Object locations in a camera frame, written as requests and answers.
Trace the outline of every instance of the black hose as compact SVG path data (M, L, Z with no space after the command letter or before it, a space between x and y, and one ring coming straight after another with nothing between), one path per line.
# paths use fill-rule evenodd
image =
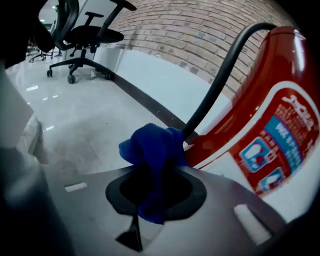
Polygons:
M225 56L224 61L218 73L216 74L216 77L212 82L209 91L205 95L200 106L197 108L197 110L194 112L190 120L186 123L185 127L183 128L182 132L184 134L184 139L188 138L191 135L191 133L197 128L197 126L200 124L203 118L205 118L206 114L209 112L209 110L217 100L248 38L253 33L259 30L273 30L276 27L276 25L273 25L271 23L255 23L246 27L236 37L227 55Z

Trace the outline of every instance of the brick wall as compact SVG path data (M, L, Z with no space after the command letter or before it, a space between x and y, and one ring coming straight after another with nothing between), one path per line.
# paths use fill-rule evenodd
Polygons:
M270 0L129 0L110 26L124 34L118 45L162 58L209 84L238 33L249 24L292 22ZM266 31L253 34L242 49L223 93L235 100Z

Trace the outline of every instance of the grey panel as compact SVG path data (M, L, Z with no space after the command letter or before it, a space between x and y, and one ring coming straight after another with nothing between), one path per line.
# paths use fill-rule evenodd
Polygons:
M283 219L259 197L238 183L189 167L181 170L200 179L207 189L203 206L190 218L167 221L140 255L248 255L256 245L234 214L234 207L247 204L264 225L278 231ZM116 213L105 196L107 185L133 167L77 175L59 174L46 168L50 192L79 255L135 255L115 241L128 230L132 217ZM87 183L87 187L66 192L64 186Z

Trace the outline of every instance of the chair backrest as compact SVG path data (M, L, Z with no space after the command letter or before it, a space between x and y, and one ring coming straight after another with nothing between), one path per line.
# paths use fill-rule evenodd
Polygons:
M52 37L55 45L64 51L75 47L72 44L65 44L64 39L77 21L79 15L79 0L59 0L57 14Z

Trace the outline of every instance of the chair base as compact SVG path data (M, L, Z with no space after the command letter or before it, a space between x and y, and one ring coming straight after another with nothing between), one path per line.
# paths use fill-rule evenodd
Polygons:
M69 65L70 71L69 71L69 76L68 76L67 80L68 80L69 84L73 84L76 81L76 78L73 75L75 70L79 67L83 67L84 65L87 65L87 66L95 68L96 71L104 74L105 79L107 79L107 80L111 79L112 72L110 71L110 69L94 62L91 59L85 58L85 56L86 56L86 50L83 49L81 52L81 57L68 59L68 60L61 61L61 62L50 65L49 70L47 71L47 76L52 77L52 73L53 73L52 68L63 66L63 65Z
M31 63L31 62L34 62L35 58L38 58L38 57L41 57L41 58L42 58L41 60L44 61L47 56L50 56L51 59L52 59L53 56L54 56L54 51L52 51L51 54L46 54L46 53L43 53L43 52L41 51L40 54L32 57L32 58L29 60L29 62L30 62L30 63Z

